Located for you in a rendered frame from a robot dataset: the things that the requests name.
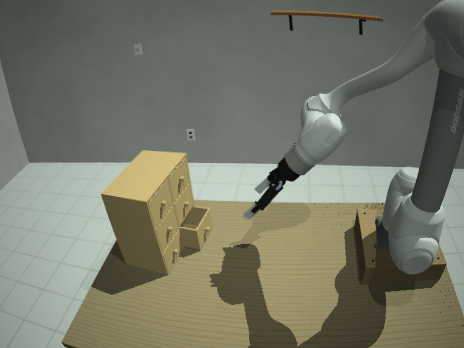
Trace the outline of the tan wooden chest of drawers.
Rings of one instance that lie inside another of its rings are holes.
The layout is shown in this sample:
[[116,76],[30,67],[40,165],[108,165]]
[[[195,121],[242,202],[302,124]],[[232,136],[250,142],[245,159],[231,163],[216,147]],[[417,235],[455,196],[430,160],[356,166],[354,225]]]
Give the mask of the tan wooden chest of drawers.
[[[143,150],[101,193],[112,229],[126,264],[169,275],[163,252],[174,234],[179,230],[182,245],[183,240],[180,225],[187,214],[195,206],[190,173],[187,161],[189,181],[193,205],[179,225],[173,201],[169,175],[186,157],[186,153],[145,151]],[[152,220],[148,202],[160,186],[168,179],[172,205],[174,207],[178,228],[161,251],[156,234],[156,228],[167,214],[164,214],[156,227]],[[184,250],[183,245],[183,250]],[[182,251],[183,251],[182,250]]]

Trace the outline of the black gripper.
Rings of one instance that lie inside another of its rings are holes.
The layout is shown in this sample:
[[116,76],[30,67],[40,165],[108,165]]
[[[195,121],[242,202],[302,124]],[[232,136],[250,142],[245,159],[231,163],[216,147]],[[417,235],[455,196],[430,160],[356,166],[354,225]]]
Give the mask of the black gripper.
[[265,191],[258,202],[255,201],[255,204],[243,213],[243,215],[249,220],[260,210],[263,211],[267,207],[275,196],[284,188],[283,186],[286,183],[285,181],[293,182],[300,176],[289,168],[285,157],[278,163],[278,168],[274,169],[269,174],[270,175],[268,175],[254,190],[261,194],[266,188],[269,188]]

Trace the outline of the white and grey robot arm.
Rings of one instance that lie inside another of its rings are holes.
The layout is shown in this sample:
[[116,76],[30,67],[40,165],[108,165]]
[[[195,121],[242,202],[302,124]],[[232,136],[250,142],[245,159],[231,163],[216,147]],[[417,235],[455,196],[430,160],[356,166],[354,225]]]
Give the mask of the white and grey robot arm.
[[387,62],[328,94],[308,98],[300,138],[285,153],[289,168],[305,175],[343,141],[346,127],[340,117],[347,101],[398,81],[434,57],[439,76],[420,168],[395,174],[383,217],[376,218],[375,248],[390,249],[397,268],[407,274],[422,273],[437,256],[445,219],[441,204],[464,134],[464,0],[440,1]]

